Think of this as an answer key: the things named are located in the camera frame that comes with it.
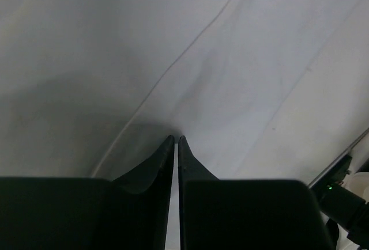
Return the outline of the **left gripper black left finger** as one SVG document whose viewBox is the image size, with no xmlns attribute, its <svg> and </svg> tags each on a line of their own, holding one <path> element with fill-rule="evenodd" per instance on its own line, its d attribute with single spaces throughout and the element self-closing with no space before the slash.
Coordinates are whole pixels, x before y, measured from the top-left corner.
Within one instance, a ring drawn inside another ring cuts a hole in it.
<svg viewBox="0 0 369 250">
<path fill-rule="evenodd" d="M 2 177 L 2 249 L 164 249 L 175 140 L 109 181 Z"/>
</svg>

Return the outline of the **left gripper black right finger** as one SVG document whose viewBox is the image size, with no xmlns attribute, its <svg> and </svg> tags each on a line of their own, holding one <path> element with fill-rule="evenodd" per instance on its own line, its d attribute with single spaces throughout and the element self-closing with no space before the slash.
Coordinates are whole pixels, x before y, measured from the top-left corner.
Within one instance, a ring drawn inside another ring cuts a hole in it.
<svg viewBox="0 0 369 250">
<path fill-rule="evenodd" d="M 182 249 L 333 249 L 311 190 L 298 180 L 220 180 L 178 142 Z"/>
</svg>

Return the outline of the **white skirt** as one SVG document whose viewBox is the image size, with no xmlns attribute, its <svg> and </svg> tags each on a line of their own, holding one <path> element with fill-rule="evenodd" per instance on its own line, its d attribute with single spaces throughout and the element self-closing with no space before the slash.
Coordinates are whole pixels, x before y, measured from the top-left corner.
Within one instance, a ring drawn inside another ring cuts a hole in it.
<svg viewBox="0 0 369 250">
<path fill-rule="evenodd" d="M 368 0 L 1 0 L 2 176 L 309 182 L 367 126 Z"/>
</svg>

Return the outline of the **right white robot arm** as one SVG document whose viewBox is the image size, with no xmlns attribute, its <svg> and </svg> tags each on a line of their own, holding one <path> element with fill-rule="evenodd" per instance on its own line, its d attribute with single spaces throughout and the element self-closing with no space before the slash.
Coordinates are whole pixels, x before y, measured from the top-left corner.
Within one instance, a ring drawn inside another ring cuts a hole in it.
<svg viewBox="0 0 369 250">
<path fill-rule="evenodd" d="M 342 227 L 348 232 L 347 238 L 359 249 L 368 249 L 368 202 L 342 186 L 351 161 L 349 154 L 342 156 L 309 187 L 318 199 L 321 212 L 329 218 L 326 226 L 332 240 L 338 241 L 338 228 Z"/>
</svg>

